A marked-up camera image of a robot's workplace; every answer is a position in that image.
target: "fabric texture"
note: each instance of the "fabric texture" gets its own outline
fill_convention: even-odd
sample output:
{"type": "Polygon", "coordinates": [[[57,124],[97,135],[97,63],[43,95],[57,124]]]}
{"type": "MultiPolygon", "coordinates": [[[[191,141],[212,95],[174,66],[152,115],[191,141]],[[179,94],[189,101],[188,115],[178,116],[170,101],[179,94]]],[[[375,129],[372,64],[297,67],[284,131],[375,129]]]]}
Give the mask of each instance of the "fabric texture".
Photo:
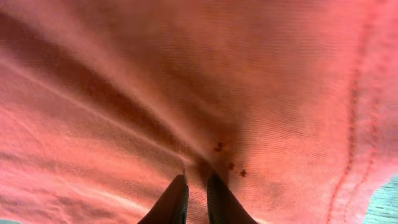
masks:
{"type": "Polygon", "coordinates": [[[398,172],[397,0],[1,0],[0,219],[137,223],[215,170],[258,223],[361,223],[398,172]]]}

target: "dark red stain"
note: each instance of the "dark red stain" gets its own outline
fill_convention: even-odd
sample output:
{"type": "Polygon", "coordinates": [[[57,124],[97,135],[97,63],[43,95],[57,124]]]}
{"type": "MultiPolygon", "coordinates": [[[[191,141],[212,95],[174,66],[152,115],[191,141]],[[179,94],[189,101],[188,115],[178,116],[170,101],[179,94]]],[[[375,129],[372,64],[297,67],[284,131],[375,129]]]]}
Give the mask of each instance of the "dark red stain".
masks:
{"type": "Polygon", "coordinates": [[[221,152],[223,150],[223,143],[219,142],[217,148],[214,149],[216,152],[221,152]]]}
{"type": "Polygon", "coordinates": [[[230,170],[233,170],[235,168],[235,164],[233,162],[230,162],[228,164],[228,167],[229,167],[230,170]]]}
{"type": "Polygon", "coordinates": [[[245,177],[246,174],[247,174],[246,170],[243,169],[243,170],[241,171],[241,176],[242,176],[242,177],[245,177]]]}

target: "pink fabric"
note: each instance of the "pink fabric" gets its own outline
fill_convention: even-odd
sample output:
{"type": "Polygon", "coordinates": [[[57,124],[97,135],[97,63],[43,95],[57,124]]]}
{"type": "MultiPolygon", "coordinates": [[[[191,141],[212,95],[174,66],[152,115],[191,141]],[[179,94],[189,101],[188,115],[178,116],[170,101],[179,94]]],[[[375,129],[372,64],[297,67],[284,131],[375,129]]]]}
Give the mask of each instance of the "pink fabric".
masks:
{"type": "Polygon", "coordinates": [[[208,223],[216,169],[259,223],[361,223],[398,171],[397,11],[1,0],[0,218],[136,223],[185,170],[208,223]]]}

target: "stitching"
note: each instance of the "stitching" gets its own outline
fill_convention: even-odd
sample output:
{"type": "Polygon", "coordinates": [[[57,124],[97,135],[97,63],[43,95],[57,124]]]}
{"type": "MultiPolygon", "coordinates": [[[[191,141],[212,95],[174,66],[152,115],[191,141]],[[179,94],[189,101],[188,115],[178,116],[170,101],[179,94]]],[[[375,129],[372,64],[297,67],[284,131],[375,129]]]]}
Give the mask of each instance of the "stitching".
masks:
{"type": "Polygon", "coordinates": [[[394,48],[394,41],[397,39],[397,36],[394,35],[394,33],[390,36],[389,38],[386,38],[387,40],[382,40],[381,41],[381,49],[386,50],[384,55],[381,55],[381,59],[376,65],[376,71],[375,71],[375,79],[373,80],[373,90],[374,90],[374,98],[373,98],[373,106],[371,108],[371,119],[372,119],[372,126],[371,126],[371,156],[369,158],[368,166],[366,168],[365,174],[361,181],[356,184],[353,193],[351,194],[350,200],[346,205],[345,212],[344,212],[344,223],[346,223],[346,214],[348,211],[348,207],[352,202],[353,196],[355,192],[362,186],[367,180],[368,176],[370,175],[371,169],[374,165],[374,162],[376,160],[377,154],[378,154],[378,142],[379,142],[379,106],[380,106],[380,95],[381,95],[381,86],[380,86],[380,78],[378,75],[386,74],[387,73],[387,66],[391,62],[391,52],[392,49],[394,48]]]}
{"type": "Polygon", "coordinates": [[[353,81],[351,84],[351,105],[349,108],[349,131],[348,131],[348,162],[346,165],[346,168],[344,170],[343,175],[341,176],[339,182],[337,183],[333,194],[331,196],[331,200],[329,203],[329,209],[328,209],[328,215],[327,215],[327,221],[326,223],[329,224],[331,222],[331,212],[335,206],[335,201],[337,198],[337,193],[340,191],[343,183],[346,181],[348,178],[348,174],[351,172],[351,168],[353,166],[354,162],[354,154],[356,152],[356,117],[357,117],[357,109],[358,109],[358,93],[359,93],[359,88],[358,88],[358,80],[359,77],[361,76],[361,71],[360,68],[363,67],[364,64],[364,59],[366,58],[367,51],[366,51],[366,46],[369,42],[369,38],[371,36],[371,30],[373,29],[373,22],[376,20],[377,15],[375,13],[374,8],[377,8],[377,6],[381,5],[384,2],[384,0],[376,0],[374,4],[370,4],[370,13],[368,15],[368,18],[364,22],[364,27],[363,27],[363,34],[362,34],[362,40],[359,41],[359,47],[358,47],[358,58],[354,63],[355,69],[353,70],[353,81]]]}

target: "cloth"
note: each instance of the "cloth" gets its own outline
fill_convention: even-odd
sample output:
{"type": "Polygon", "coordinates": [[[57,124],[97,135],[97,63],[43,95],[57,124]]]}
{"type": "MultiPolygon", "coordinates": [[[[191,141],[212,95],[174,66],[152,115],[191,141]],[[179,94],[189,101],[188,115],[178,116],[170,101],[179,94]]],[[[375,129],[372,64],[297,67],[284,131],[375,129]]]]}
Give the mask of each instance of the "cloth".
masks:
{"type": "Polygon", "coordinates": [[[397,0],[1,0],[0,218],[137,223],[212,170],[258,223],[361,223],[398,171],[397,0]]]}

